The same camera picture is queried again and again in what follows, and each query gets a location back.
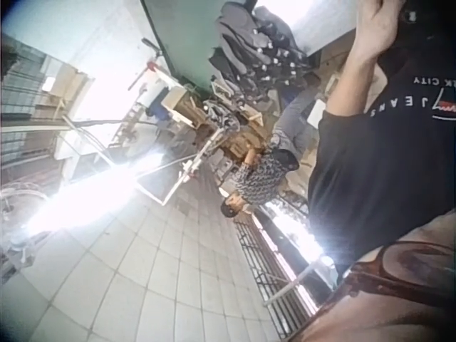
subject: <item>gray pants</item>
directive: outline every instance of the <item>gray pants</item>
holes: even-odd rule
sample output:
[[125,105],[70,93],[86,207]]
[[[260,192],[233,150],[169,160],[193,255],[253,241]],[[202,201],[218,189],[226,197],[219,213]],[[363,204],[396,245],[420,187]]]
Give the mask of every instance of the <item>gray pants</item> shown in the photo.
[[298,160],[306,152],[317,130],[306,122],[302,113],[315,100],[318,89],[309,87],[301,92],[283,111],[272,133],[280,137],[279,148],[290,150]]

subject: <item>dark hair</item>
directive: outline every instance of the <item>dark hair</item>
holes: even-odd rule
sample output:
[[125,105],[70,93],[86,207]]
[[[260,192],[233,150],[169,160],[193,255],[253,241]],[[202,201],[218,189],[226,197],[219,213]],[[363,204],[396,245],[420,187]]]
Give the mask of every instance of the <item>dark hair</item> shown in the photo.
[[220,211],[222,212],[223,216],[228,217],[229,219],[235,217],[238,214],[238,212],[231,208],[225,201],[222,202]]

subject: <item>hand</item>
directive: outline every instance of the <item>hand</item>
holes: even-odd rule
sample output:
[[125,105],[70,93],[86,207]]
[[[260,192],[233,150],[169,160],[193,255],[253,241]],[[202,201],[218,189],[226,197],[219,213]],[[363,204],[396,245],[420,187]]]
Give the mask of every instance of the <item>hand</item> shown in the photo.
[[393,45],[405,0],[358,0],[352,55],[360,62],[377,58]]

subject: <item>raised arm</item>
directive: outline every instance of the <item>raised arm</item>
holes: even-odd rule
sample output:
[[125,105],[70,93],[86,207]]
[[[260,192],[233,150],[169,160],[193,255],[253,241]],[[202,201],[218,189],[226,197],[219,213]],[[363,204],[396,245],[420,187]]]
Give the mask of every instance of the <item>raised arm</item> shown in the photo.
[[356,38],[339,82],[326,104],[337,116],[361,114],[377,57],[394,42],[405,0],[358,0]]

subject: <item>forearm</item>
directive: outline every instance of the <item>forearm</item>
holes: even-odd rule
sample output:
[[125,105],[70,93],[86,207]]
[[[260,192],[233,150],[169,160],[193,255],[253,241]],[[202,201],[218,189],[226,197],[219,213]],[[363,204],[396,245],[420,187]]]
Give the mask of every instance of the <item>forearm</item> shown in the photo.
[[336,89],[326,104],[330,114],[352,116],[364,112],[376,63],[377,58],[364,58],[352,48]]
[[255,158],[257,156],[257,152],[254,148],[250,148],[249,152],[247,152],[247,155],[244,159],[244,164],[247,164],[249,166],[253,166],[255,163]]

